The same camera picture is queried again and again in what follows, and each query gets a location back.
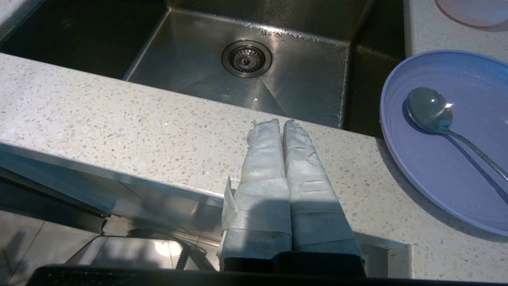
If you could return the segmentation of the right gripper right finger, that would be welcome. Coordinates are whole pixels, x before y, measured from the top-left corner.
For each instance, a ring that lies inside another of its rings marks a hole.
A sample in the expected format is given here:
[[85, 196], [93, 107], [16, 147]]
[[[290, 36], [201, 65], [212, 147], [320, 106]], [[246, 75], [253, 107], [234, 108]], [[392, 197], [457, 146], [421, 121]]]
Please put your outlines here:
[[284, 125], [285, 173], [291, 192], [292, 248], [308, 273], [364, 275], [364, 256], [309, 134]]

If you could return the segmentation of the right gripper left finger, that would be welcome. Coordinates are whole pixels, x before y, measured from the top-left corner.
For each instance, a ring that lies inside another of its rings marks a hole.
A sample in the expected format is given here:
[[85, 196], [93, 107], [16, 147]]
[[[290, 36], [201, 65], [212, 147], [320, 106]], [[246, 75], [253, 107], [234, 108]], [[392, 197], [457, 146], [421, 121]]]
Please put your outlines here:
[[271, 260], [292, 250], [290, 187], [277, 119], [254, 122], [246, 138], [238, 188], [227, 182], [221, 215], [219, 267], [231, 259]]

